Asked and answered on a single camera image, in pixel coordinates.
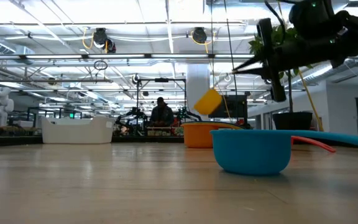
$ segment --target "yellow pole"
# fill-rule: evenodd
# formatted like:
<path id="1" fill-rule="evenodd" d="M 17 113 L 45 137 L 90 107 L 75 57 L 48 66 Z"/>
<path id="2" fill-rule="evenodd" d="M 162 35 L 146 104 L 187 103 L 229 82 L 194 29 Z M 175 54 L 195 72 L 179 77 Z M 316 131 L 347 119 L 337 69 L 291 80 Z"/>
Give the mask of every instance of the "yellow pole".
<path id="1" fill-rule="evenodd" d="M 310 96 L 310 93 L 309 93 L 309 89 L 308 89 L 308 87 L 306 86 L 306 82 L 305 82 L 305 80 L 303 79 L 303 75 L 302 75 L 302 72 L 301 72 L 301 71 L 299 71 L 299 76 L 301 77 L 302 84 L 303 84 L 303 86 L 304 86 L 304 88 L 305 88 L 305 90 L 306 90 L 306 93 L 308 94 L 308 98 L 309 98 L 309 101 L 310 101 L 310 105 L 311 105 L 311 107 L 313 108 L 314 115 L 316 115 L 319 129 L 322 130 L 322 131 L 324 131 L 323 124 L 322 124 L 322 122 L 321 122 L 321 120 L 320 120 L 320 117 L 318 116 L 318 113 L 317 113 L 317 111 L 316 111 L 316 108 L 314 107 L 313 100 L 311 99 L 311 96 Z"/>

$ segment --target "yellow block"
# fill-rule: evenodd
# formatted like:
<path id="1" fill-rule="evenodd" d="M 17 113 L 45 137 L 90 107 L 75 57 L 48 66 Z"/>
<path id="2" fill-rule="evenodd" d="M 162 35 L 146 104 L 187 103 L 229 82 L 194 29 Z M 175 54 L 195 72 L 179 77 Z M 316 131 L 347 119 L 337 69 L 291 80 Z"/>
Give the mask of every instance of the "yellow block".
<path id="1" fill-rule="evenodd" d="M 194 109 L 202 115 L 211 114 L 222 103 L 222 96 L 216 90 L 208 90 L 194 105 Z"/>

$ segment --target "person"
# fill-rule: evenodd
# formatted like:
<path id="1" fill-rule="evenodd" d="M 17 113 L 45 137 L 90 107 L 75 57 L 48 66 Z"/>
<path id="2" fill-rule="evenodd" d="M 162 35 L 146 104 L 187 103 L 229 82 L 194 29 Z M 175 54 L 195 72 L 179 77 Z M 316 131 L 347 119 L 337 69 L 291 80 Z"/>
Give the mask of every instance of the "person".
<path id="1" fill-rule="evenodd" d="M 150 125 L 155 127 L 169 127 L 173 123 L 172 109 L 162 97 L 157 99 L 157 106 L 152 110 L 150 122 Z"/>

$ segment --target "red spoon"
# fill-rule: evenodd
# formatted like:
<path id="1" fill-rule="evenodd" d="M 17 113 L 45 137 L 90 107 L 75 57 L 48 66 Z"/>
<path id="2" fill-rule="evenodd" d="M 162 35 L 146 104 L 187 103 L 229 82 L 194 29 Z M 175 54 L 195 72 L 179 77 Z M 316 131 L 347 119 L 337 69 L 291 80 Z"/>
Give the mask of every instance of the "red spoon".
<path id="1" fill-rule="evenodd" d="M 300 136 L 291 136 L 291 145 L 293 145 L 293 141 L 297 140 L 297 141 L 303 141 L 303 142 L 307 142 L 309 144 L 321 147 L 329 152 L 336 152 L 336 149 L 334 149 L 333 147 L 324 144 L 322 142 L 316 141 L 314 139 L 310 139 L 310 138 L 305 138 L 305 137 L 300 137 Z"/>

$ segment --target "white tub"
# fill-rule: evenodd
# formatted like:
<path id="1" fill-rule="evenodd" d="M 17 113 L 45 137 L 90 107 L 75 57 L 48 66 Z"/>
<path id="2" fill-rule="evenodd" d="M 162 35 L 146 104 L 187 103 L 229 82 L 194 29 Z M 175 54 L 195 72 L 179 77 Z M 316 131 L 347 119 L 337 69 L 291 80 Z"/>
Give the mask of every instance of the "white tub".
<path id="1" fill-rule="evenodd" d="M 42 118 L 42 140 L 45 144 L 104 144 L 111 142 L 111 118 L 93 119 Z"/>

